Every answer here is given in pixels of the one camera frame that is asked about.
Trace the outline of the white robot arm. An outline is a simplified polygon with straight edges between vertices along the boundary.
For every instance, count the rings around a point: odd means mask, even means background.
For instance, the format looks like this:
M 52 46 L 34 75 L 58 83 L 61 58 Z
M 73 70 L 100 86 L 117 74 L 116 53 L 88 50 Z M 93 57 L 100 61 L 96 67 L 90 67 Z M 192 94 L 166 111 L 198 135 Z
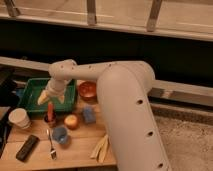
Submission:
M 172 171 L 147 97 L 155 81 L 143 61 L 78 65 L 73 60 L 49 66 L 50 81 L 38 98 L 64 100 L 72 79 L 91 80 L 119 171 Z

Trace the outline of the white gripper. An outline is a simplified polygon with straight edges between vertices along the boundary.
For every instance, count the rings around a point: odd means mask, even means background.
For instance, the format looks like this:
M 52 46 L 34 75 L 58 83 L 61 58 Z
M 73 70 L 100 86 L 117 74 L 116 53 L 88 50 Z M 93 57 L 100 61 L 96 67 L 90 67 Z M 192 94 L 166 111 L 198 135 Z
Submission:
M 38 105 L 42 105 L 49 100 L 49 97 L 58 97 L 60 103 L 64 103 L 65 100 L 65 91 L 67 85 L 69 84 L 69 80 L 56 80 L 51 78 L 45 88 L 45 91 L 41 92 L 37 100 Z

